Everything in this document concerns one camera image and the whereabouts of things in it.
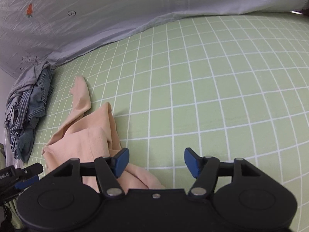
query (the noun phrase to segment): screw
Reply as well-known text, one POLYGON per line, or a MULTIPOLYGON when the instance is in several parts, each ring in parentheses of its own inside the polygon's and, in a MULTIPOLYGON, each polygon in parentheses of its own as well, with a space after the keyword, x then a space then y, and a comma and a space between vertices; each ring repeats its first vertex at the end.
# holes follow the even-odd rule
POLYGON ((109 196, 118 196, 118 195, 121 195, 122 194, 122 190, 120 188, 117 188, 117 187, 112 187, 112 188, 109 188, 106 193, 109 195, 109 196))
POLYGON ((207 193, 206 189, 202 187, 194 187, 191 189, 191 193, 195 196, 201 196, 207 193))
POLYGON ((160 197, 161 197, 160 194, 153 194, 153 195, 152 195, 152 198, 154 198, 154 199, 159 199, 160 197))

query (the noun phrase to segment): blue denim garment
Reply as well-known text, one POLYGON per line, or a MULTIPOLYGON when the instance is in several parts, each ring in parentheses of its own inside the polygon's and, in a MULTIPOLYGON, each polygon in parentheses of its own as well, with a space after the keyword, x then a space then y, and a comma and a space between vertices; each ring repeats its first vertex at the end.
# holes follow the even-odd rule
POLYGON ((45 68, 42 70, 37 82, 33 86, 32 93, 30 95, 29 106, 26 113, 24 129, 20 133, 19 140, 16 144, 16 151, 18 157, 27 162, 32 151, 35 128, 39 122, 39 119, 46 115, 45 105, 47 97, 52 92, 52 80, 51 70, 45 68))

